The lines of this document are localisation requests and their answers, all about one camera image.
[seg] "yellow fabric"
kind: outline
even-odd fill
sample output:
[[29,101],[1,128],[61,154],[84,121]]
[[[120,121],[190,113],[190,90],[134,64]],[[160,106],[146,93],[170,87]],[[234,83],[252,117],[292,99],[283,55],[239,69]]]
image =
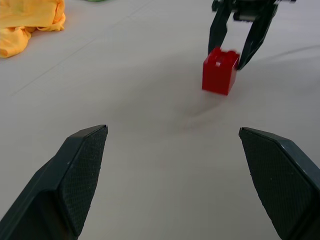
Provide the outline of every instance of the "yellow fabric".
[[32,32],[61,31],[64,0],[0,0],[0,58],[21,53]]

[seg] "gray floor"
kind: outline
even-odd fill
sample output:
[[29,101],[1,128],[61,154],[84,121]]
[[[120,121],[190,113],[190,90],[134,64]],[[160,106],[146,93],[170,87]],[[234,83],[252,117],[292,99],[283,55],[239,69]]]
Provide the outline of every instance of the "gray floor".
[[[320,164],[317,0],[282,3],[226,97],[201,91],[210,0],[66,0],[63,32],[0,59],[0,216],[80,129],[109,136],[82,240],[277,240],[241,141],[291,138]],[[250,25],[229,24],[241,50]]]

